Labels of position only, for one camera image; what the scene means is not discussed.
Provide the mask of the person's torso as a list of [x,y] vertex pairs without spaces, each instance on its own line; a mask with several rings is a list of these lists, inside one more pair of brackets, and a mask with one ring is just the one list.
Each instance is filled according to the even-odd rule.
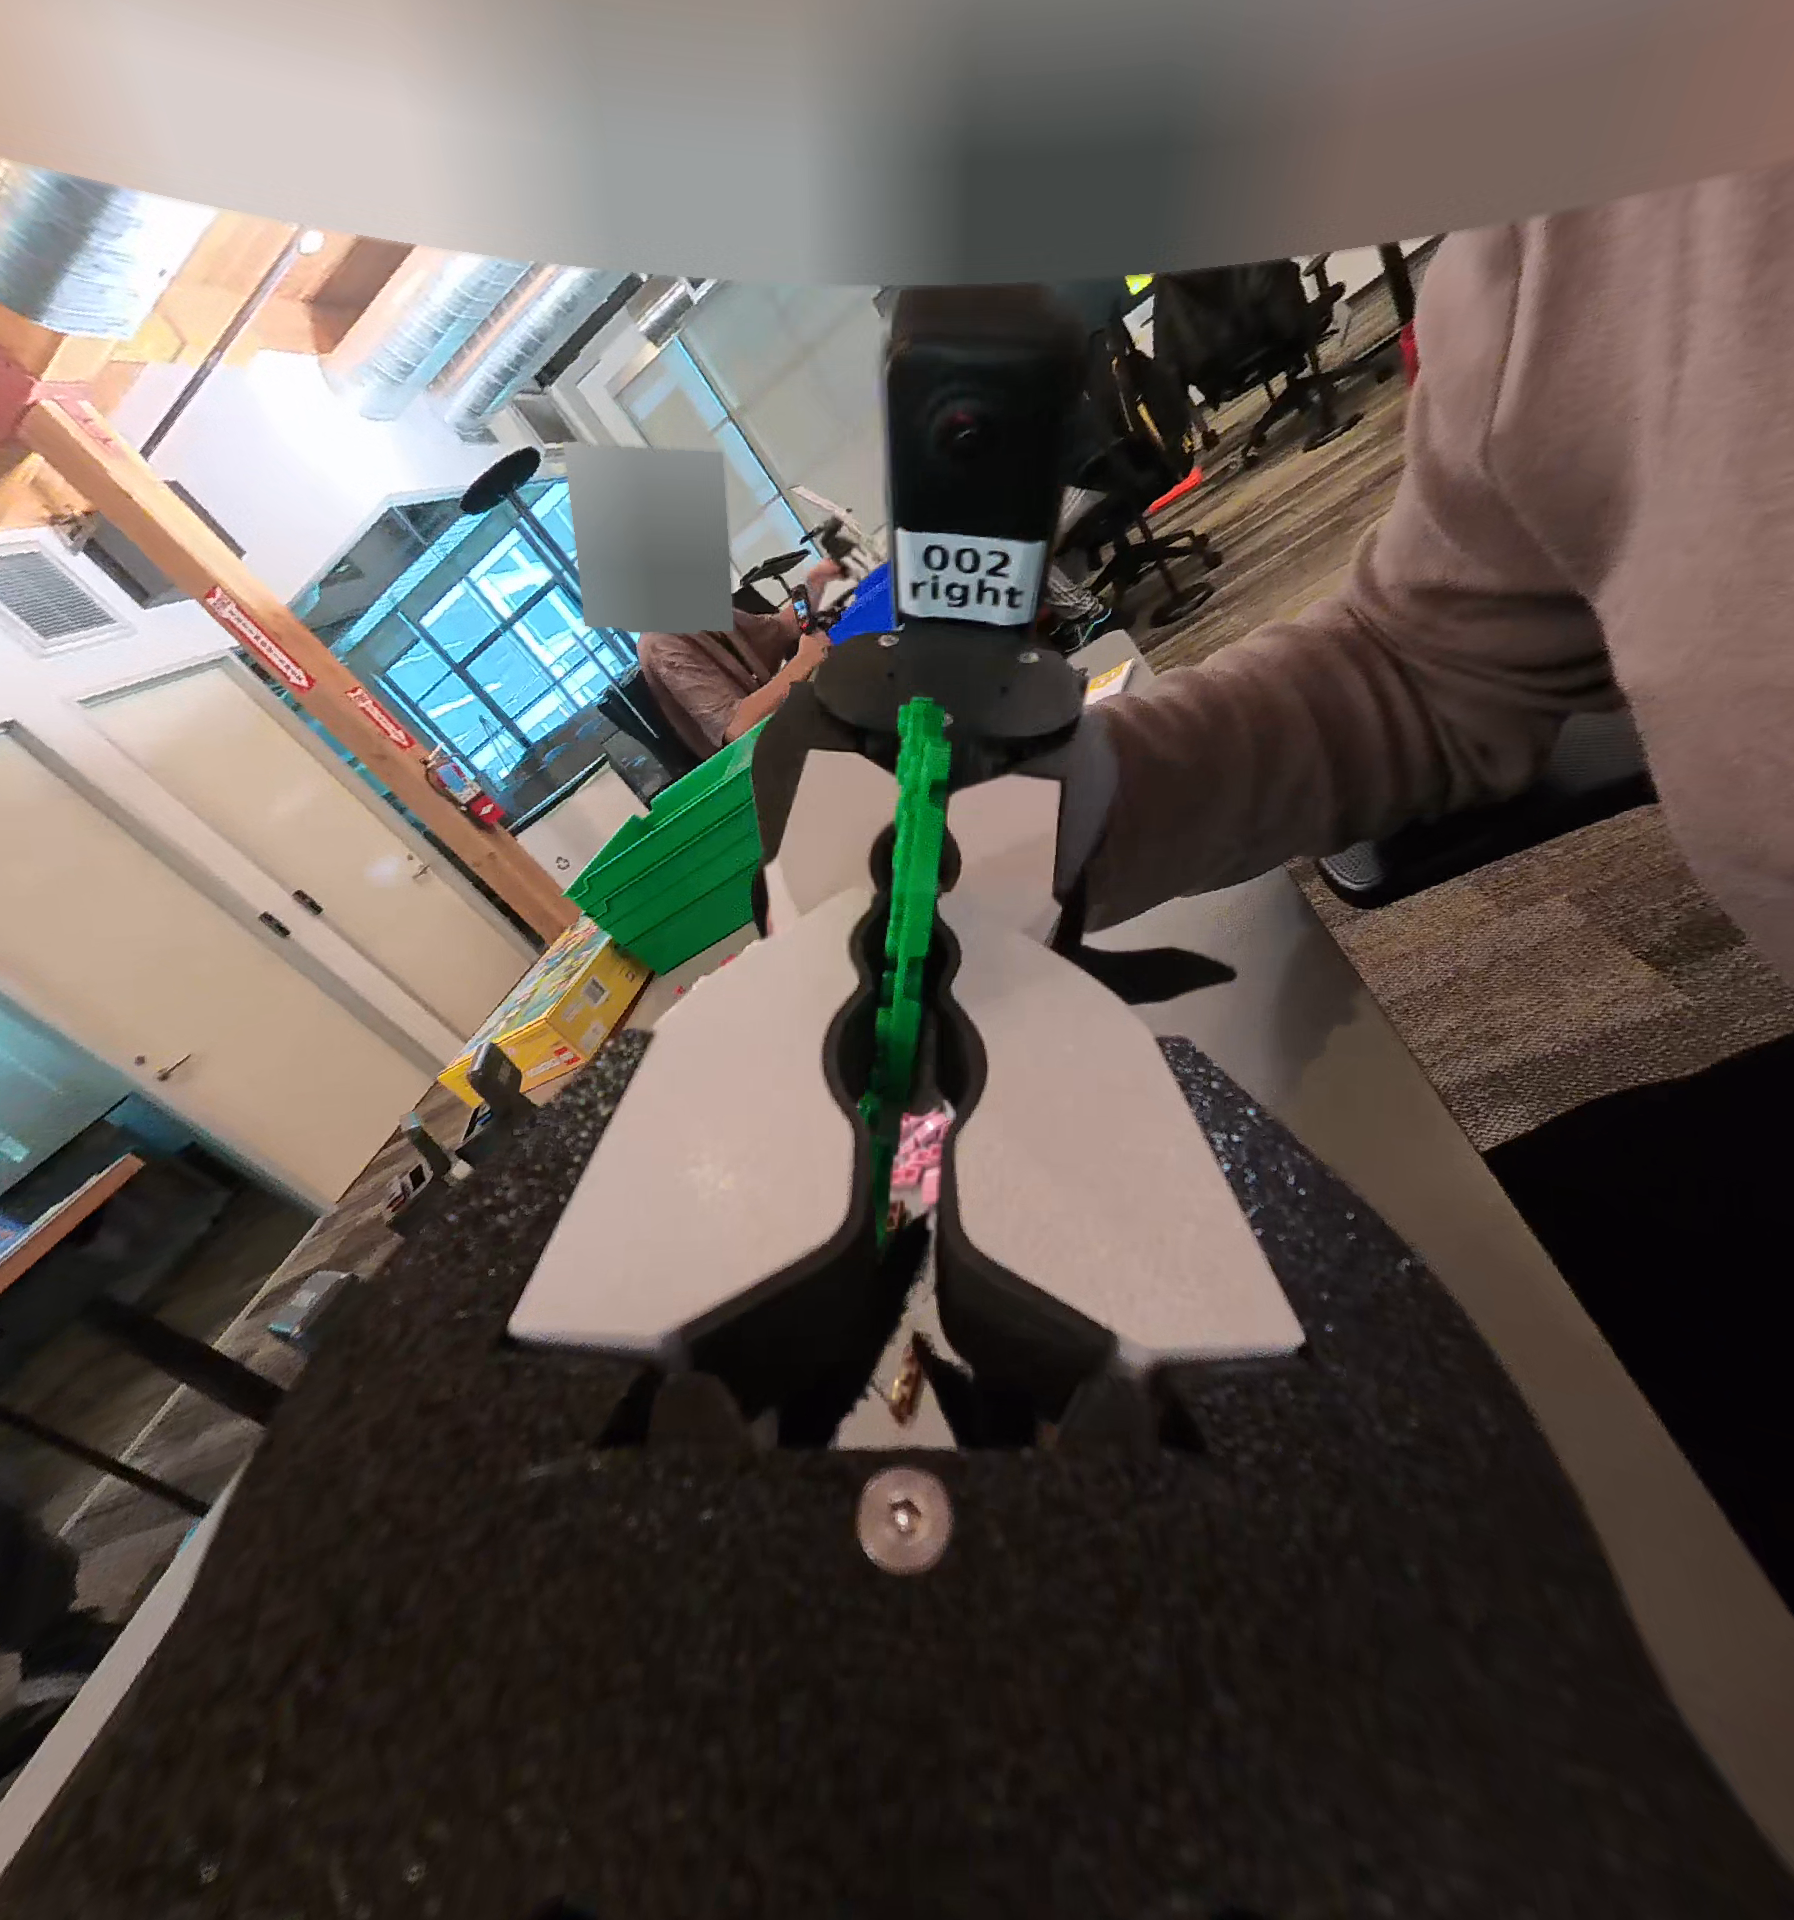
[[1617,697],[1794,988],[1794,162],[1448,237],[1377,567],[1411,805],[1509,796]]

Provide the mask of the slim silver air duct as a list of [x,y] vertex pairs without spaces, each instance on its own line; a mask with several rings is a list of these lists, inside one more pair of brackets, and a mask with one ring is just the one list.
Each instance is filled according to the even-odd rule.
[[323,356],[324,385],[361,421],[399,421],[526,273],[526,263],[414,247]]
[[572,343],[588,343],[643,288],[641,273],[528,267],[431,385],[444,426],[468,443],[483,439],[498,414]]

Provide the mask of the yellow lego box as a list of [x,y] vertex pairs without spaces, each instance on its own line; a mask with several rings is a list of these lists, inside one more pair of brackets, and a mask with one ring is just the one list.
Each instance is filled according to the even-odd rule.
[[472,1068],[479,1052],[492,1043],[517,1068],[523,1092],[534,1096],[597,1055],[649,980],[643,962],[588,915],[579,915],[483,1021],[438,1083],[463,1106],[477,1106]]

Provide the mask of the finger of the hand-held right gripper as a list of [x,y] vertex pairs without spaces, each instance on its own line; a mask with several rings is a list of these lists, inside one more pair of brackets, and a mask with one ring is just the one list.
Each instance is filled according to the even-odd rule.
[[1060,920],[1056,854],[1062,787],[1009,774],[951,795],[951,933],[1012,932],[1047,947]]
[[872,853],[896,823],[898,779],[872,758],[814,751],[793,787],[777,850],[765,856],[765,935],[789,932],[832,901],[872,906]]

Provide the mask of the large silver air duct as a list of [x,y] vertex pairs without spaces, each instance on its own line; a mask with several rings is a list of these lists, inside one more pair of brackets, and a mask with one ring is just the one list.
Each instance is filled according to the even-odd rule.
[[0,161],[0,305],[72,340],[124,342],[217,211]]

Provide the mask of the green lego plate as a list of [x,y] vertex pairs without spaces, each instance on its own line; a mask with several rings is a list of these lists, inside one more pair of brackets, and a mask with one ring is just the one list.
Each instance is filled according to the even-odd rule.
[[896,812],[890,912],[877,981],[873,1055],[859,1113],[872,1133],[875,1239],[890,1237],[890,1194],[903,1116],[915,1080],[926,977],[935,937],[941,856],[951,809],[951,720],[930,698],[898,712]]

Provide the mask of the green bin stack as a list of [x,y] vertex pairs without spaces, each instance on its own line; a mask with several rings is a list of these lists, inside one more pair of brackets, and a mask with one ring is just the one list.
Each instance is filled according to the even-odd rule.
[[653,975],[753,922],[761,831],[751,763],[756,725],[620,827],[566,897]]

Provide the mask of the person's leg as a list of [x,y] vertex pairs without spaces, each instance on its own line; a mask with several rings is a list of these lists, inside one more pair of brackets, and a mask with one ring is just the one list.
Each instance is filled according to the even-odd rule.
[[1794,1614],[1794,1033],[1485,1159]]

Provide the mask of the white wall vent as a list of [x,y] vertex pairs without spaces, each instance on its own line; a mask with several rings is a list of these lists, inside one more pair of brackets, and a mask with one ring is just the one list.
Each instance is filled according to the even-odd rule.
[[36,659],[128,641],[135,627],[41,545],[0,548],[0,622]]

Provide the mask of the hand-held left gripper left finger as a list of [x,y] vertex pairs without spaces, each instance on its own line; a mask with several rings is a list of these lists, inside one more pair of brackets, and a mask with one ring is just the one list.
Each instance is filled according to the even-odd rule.
[[827,1248],[856,1182],[826,1042],[861,990],[864,887],[704,975],[657,1021],[507,1332],[528,1348],[659,1358]]

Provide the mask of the wooden side table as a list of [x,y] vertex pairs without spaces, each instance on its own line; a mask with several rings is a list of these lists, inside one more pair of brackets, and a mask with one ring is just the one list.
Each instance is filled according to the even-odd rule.
[[0,1299],[144,1170],[145,1162],[138,1154],[116,1158],[0,1245]]

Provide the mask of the black office chair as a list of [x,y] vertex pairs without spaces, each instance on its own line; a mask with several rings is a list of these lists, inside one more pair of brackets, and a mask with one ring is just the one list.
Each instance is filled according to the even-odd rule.
[[1098,340],[1080,421],[1075,489],[1086,502],[1058,554],[1092,566],[1086,589],[1115,620],[1130,622],[1126,603],[1146,581],[1157,591],[1140,622],[1152,629],[1211,600],[1220,552],[1198,528],[1159,533],[1159,513],[1142,510],[1193,466],[1203,480],[1220,470],[1217,415],[1224,407],[1267,399],[1236,453],[1238,470],[1255,466],[1285,423],[1301,424],[1305,451],[1360,424],[1342,394],[1368,377],[1363,361],[1329,367],[1323,357],[1348,304],[1327,265],[1329,256],[1317,256],[1159,275],[1149,347]]
[[1319,876],[1350,909],[1377,911],[1653,802],[1629,712],[1576,715],[1538,777],[1509,801],[1355,843],[1320,859]]

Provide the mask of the wooden beam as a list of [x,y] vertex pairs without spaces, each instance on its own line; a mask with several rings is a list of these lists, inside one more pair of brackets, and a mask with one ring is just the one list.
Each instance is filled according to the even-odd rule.
[[0,305],[0,525],[26,473],[48,467],[135,541],[519,922],[546,939],[572,928],[574,903],[539,860],[431,781],[409,732],[124,443],[94,401],[92,379],[107,359],[107,343],[80,346]]

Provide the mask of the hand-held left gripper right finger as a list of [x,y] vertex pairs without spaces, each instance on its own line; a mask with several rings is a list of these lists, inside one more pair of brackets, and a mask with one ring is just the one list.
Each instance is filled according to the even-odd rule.
[[1030,1288],[1124,1363],[1291,1358],[1303,1331],[1148,1022],[989,909],[951,901],[975,1039],[939,1192],[939,1275]]

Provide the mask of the cream double door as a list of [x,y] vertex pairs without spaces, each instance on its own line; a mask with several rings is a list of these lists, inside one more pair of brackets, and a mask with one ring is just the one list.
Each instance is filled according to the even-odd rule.
[[0,996],[300,1201],[532,956],[230,667],[0,725]]

